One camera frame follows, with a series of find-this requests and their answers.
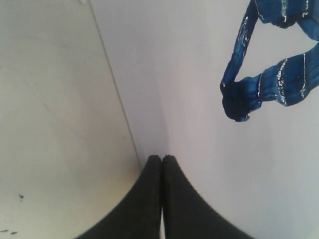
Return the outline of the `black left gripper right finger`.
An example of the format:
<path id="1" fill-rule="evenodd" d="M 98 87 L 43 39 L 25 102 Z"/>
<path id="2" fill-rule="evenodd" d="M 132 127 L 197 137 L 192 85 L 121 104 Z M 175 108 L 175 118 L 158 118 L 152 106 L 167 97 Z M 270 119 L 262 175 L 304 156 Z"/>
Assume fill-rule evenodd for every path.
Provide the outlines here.
<path id="1" fill-rule="evenodd" d="M 177 159 L 167 155 L 161 170 L 164 233 L 167 239 L 250 239 L 198 194 Z"/>

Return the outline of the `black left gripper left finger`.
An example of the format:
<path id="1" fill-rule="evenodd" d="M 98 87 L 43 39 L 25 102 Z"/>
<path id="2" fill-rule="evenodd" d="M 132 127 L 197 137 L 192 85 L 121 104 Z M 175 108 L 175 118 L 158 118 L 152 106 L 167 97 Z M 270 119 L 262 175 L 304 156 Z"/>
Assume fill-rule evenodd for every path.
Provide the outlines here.
<path id="1" fill-rule="evenodd" d="M 81 239 L 159 239 L 161 158 L 148 157 L 137 181 L 120 203 Z"/>

